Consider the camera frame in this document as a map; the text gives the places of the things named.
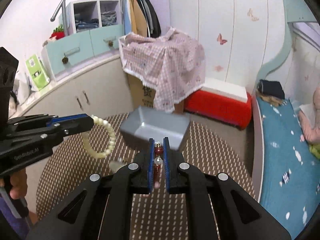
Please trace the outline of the person's left hand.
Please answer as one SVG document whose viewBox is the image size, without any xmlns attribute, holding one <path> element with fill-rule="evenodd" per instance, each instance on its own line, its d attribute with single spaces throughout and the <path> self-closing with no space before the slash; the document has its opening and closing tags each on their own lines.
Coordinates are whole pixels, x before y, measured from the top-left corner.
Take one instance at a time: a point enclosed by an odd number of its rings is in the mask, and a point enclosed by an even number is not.
<svg viewBox="0 0 320 240">
<path fill-rule="evenodd" d="M 26 169 L 22 169 L 13 173 L 10 176 L 10 183 L 12 188 L 10 190 L 10 196 L 12 199 L 24 198 L 27 195 L 27 173 Z"/>
</svg>

